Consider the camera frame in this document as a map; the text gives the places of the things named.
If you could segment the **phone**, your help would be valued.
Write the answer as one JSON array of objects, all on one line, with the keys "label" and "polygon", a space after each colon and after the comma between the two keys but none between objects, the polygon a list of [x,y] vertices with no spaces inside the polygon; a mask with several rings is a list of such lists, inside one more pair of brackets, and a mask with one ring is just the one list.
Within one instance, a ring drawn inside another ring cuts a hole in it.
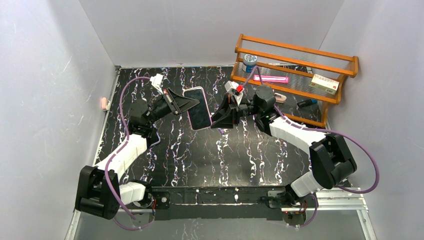
[{"label": "phone", "polygon": [[212,125],[205,91],[201,86],[192,87],[183,91],[183,96],[199,101],[199,104],[187,111],[188,120],[193,131],[209,128]]}]

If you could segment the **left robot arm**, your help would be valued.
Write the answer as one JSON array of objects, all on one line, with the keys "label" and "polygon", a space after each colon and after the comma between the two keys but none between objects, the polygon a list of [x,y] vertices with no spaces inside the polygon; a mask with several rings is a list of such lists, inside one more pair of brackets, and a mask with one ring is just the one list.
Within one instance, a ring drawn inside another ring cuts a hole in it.
[{"label": "left robot arm", "polygon": [[134,101],[129,108],[125,141],[106,159],[81,169],[75,209],[107,220],[113,219],[119,209],[130,214],[127,205],[145,200],[148,184],[140,180],[120,184],[120,180],[140,155],[160,142],[154,123],[169,114],[178,116],[199,104],[198,99],[179,95],[170,88],[151,103],[142,98]]}]

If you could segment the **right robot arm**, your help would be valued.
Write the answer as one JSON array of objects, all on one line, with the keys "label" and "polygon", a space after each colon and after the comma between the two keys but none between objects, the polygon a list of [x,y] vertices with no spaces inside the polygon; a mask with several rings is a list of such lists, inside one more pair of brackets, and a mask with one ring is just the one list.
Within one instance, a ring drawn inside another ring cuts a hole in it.
[{"label": "right robot arm", "polygon": [[311,169],[285,186],[285,199],[294,201],[322,189],[330,190],[357,170],[343,136],[319,128],[308,129],[282,115],[270,86],[260,85],[252,98],[244,96],[244,87],[236,82],[228,81],[224,87],[226,94],[211,117],[212,129],[233,129],[241,117],[253,116],[261,132],[308,154]]}]

